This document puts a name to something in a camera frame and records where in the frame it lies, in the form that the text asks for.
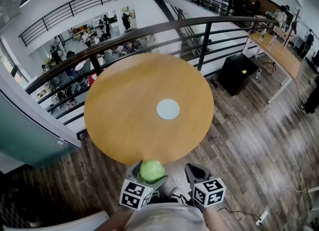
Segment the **person's left forearm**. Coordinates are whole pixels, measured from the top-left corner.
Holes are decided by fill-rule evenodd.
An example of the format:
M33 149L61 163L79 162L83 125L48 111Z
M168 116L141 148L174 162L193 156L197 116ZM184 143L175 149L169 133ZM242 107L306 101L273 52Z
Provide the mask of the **person's left forearm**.
M133 212L133 209L122 207L94 231L123 231Z

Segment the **white round plate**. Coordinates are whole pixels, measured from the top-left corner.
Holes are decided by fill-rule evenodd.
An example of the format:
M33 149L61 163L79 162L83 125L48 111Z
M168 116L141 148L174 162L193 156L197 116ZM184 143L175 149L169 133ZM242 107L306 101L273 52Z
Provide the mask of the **white round plate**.
M165 120L172 120L179 115L179 105L172 99L164 99L157 104L156 108L159 117Z

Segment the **person's white shoe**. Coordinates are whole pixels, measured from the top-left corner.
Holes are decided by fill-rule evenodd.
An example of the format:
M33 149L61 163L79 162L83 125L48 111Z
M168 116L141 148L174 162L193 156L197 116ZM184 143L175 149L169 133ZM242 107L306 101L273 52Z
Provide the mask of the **person's white shoe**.
M182 190L178 187L175 187L172 189L172 191L169 194L168 201L170 203L180 203L180 204L185 204L189 206L193 206L191 200L188 200Z

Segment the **crowd of distant people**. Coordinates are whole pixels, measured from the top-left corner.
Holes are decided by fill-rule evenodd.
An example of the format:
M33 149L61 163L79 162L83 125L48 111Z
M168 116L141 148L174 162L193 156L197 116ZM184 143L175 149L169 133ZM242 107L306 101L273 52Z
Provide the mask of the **crowd of distant people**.
M131 16L128 15L128 12L123 13L122 23L124 25L125 32L127 32L126 29L128 29L128 30L131 29L130 18L131 18ZM93 36L91 37L91 39L94 40L95 43L100 43L105 39L110 39L110 37L106 37L106 34L101 34L102 37L100 37L100 38L98 38L97 36L98 36L97 32L93 32ZM102 53L97 54L97 59L99 61L99 64L102 66L104 64L111 63L111 62L115 61L116 59L124 56L127 53L127 51L130 52L131 50L132 50L132 44L125 43L124 46L121 45L120 47L116 47L114 49L102 51ZM66 54L65 60L74 56L75 54L76 53L74 51L68 51ZM84 73L94 69L93 64L89 58L85 59L85 61L86 61L86 63L80 71L74 70L76 65L73 65L71 68L65 70L64 73L62 74L62 78L66 79L66 80L61 81L62 85L61 86L58 85L57 89L64 86L65 83L72 82L72 80L76 79L77 77L84 75ZM50 89L52 92L46 93L43 96L45 98L44 100L42 100L43 97L39 100L39 101L41 101L40 105L43 108L48 108L49 106L53 106L54 104L58 103L59 101L62 101L64 99L66 99L67 97L70 97L70 96L74 95L75 93L78 93L82 89L89 87L89 85L91 85L94 82L94 79L92 78L92 76L96 77L96 72L94 74L83 77L78 81L74 81L74 83L67 85L61 91L59 91L55 94L52 94L48 98L45 98L47 95L49 95L50 93L52 93L55 90L54 88ZM68 108L71 108L71 107L77 105L78 102L76 99L71 98L71 100L69 100L66 104L69 106Z

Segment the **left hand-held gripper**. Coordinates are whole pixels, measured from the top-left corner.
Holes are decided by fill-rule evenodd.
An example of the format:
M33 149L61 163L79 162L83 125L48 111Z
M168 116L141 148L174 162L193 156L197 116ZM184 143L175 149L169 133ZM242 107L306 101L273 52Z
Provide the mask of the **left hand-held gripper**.
M141 180L139 173L142 163L143 161L140 160L127 168L126 178L120 193L120 206L141 210L150 202L156 190L167 181L168 175L158 178L152 183L139 182Z

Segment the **person's right forearm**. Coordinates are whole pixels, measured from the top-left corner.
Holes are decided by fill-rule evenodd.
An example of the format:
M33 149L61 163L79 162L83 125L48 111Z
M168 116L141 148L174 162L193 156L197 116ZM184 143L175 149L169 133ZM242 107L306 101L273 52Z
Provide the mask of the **person's right forearm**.
M226 225L215 207L206 207L201 210L205 224L210 231L234 231Z

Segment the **checkered floor mat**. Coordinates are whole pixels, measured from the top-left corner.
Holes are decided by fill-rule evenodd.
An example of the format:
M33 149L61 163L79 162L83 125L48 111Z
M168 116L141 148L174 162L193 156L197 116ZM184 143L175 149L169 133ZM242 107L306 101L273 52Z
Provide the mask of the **checkered floor mat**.
M29 222L22 218L10 195L0 193L0 226L8 228L31 228Z

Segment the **black cabinet box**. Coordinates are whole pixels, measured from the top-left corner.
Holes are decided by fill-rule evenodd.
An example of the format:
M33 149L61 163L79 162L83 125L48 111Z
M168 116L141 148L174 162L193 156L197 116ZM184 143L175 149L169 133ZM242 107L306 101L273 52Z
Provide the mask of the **black cabinet box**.
M217 81L231 95L239 94L251 81L258 66L243 53L229 56L218 73Z

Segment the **wooden coat rack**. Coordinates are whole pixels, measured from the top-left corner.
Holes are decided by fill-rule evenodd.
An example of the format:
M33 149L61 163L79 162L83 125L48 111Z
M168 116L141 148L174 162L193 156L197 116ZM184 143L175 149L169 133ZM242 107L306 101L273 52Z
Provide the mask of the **wooden coat rack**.
M291 23L291 29L290 29L289 34L286 37L286 40L285 40L285 43L284 43L284 47L288 46L289 40L290 40L290 38L292 36L292 33L297 34L297 25L298 25L298 22L300 22L298 20L300 11L301 11L300 9L297 10L295 20Z

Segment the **person's white shirt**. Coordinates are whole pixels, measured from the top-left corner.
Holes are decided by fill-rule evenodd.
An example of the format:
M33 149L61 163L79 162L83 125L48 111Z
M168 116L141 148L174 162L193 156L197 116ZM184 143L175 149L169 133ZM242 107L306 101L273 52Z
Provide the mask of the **person's white shirt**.
M180 203L149 204L134 211L123 231L209 231L198 208Z

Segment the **rectangular wooden desk white legs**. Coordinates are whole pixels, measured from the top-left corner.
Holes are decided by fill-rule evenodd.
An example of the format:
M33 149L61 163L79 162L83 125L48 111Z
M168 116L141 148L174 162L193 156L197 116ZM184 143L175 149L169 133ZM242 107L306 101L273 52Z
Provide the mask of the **rectangular wooden desk white legs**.
M271 104L283 91L284 89L296 79L298 71L300 69L300 61L277 39L272 46L269 47L270 41L273 36L268 32L265 34L263 41L260 41L261 32L253 33L248 35L246 44L244 45L242 53L246 55L248 53L248 48L251 44L257 46L257 51L255 53L255 58L258 56L260 51L263 51L268 57L271 58L277 66L285 73L286 78L281 83L279 90L267 101Z

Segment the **black straight metal railing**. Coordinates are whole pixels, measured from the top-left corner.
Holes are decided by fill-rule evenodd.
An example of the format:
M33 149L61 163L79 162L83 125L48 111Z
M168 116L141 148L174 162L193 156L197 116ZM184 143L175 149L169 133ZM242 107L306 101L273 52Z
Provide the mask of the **black straight metal railing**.
M53 11L49 12L39 20L34 22L30 27L24 30L19 37L25 46L29 46L33 41L38 39L44 33L50 31L61 22L74 17L90 8L107 4L115 0L72 0Z

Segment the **round wooden table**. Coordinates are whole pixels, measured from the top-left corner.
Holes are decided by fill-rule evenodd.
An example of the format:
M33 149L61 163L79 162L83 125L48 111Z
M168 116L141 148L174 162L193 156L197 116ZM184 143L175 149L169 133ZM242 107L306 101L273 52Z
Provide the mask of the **round wooden table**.
M142 29L134 29L131 32L126 33L125 35L118 36L114 39L105 40L98 45L93 47L87 48L76 55L72 55L71 57L67 58L66 61L54 66L49 71L45 72L42 76L37 78L34 82L32 82L29 86L26 87L26 92L31 94L47 83L52 78L56 77L57 75L61 74L62 72L66 71L68 68L79 64L82 61L89 60L93 68L84 74L71 79L66 84L62 85L61 87L53 90L47 96L42 97L38 103L44 102L46 99L54 96L61 90L65 89L73 85L74 83L80 81L83 78L89 77L93 74L100 75L104 69L111 66L110 63L100 64L97 59L97 55L103 51L107 50L114 50L116 47L121 46L124 43L128 42L140 42L143 38L150 36L152 34L157 34L160 32L165 32L169 30L178 30L181 28L191 27L194 25L205 25L205 31L198 33L198 34L191 34L187 36L180 36L175 39L165 40L161 43L156 43L154 45L148 46L146 48L139 48L134 49L131 48L127 50L125 53L120 53L116 59L116 61L120 61L126 57L134 56L136 54L141 53L150 53L152 50L159 49L164 46L169 46L174 43L182 43L187 41L188 39L197 39L202 38L202 44L196 44L191 47L181 48L180 50L176 50L170 53L171 56L182 56L186 52L190 52L192 50L196 51L196 55L193 57L185 57L185 61L193 61L197 60L193 66L198 70L201 70L202 66L214 62L216 60L222 59L222 56L214 57L210 60L205 60L204 58L207 55L211 55L214 53L219 53L221 51L238 48L242 46L241 43L237 43L235 45L220 47L216 50L208 50L207 48L211 45L220 44L224 42L228 42L229 39L218 39L212 41L209 39L211 35L217 35L226 32L236 32L236 31L246 31L248 34L252 34L255 31L260 32L261 30L272 31L276 25L276 22L272 19L266 18L256 18L256 17L243 17L243 16L228 16L228 17L198 17L198 18L188 18L176 21L165 22L161 24L156 24L148 27L144 27Z

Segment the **white power strip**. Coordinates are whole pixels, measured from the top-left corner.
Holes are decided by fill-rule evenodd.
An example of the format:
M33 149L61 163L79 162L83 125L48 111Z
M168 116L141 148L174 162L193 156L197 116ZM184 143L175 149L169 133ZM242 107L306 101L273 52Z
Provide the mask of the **white power strip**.
M256 221L256 225L257 225L257 226L261 226L263 220L267 217L267 215L268 215L268 211L264 211L264 212L258 217L258 220Z

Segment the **person's black trousers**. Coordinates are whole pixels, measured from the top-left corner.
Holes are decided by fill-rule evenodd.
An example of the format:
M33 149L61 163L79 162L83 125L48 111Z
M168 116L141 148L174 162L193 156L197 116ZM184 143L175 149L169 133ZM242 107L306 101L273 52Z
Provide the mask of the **person's black trousers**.
M153 196L148 204L161 204L161 203L176 203L177 200L171 197L159 197L157 195Z

